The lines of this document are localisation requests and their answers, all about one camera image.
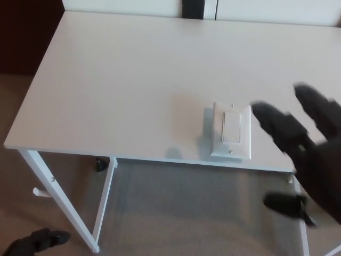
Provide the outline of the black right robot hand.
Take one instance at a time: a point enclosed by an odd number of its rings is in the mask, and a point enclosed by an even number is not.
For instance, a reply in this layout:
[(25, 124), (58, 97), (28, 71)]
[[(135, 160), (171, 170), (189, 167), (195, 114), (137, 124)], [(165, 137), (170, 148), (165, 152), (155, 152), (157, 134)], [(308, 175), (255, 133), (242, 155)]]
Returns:
[(340, 223), (340, 104), (305, 83), (295, 84), (294, 91), (303, 110), (326, 140), (316, 144), (290, 113), (283, 113), (265, 101), (251, 103), (260, 127), (292, 160), (294, 176), (307, 192), (304, 196), (270, 191), (265, 194), (263, 204), (274, 212), (315, 227), (316, 222), (309, 214), (308, 200), (312, 199)]

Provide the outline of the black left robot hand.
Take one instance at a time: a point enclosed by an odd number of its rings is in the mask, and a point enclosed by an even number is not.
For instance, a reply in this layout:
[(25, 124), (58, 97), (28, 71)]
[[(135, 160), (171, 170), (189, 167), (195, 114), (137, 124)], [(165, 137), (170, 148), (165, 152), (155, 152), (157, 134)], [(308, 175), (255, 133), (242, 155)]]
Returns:
[(51, 231), (49, 228), (40, 229), (32, 232), (27, 237), (12, 242), (3, 253), (3, 256), (35, 255), (35, 253), (45, 251), (51, 247), (63, 245), (70, 238), (71, 234), (67, 231)]

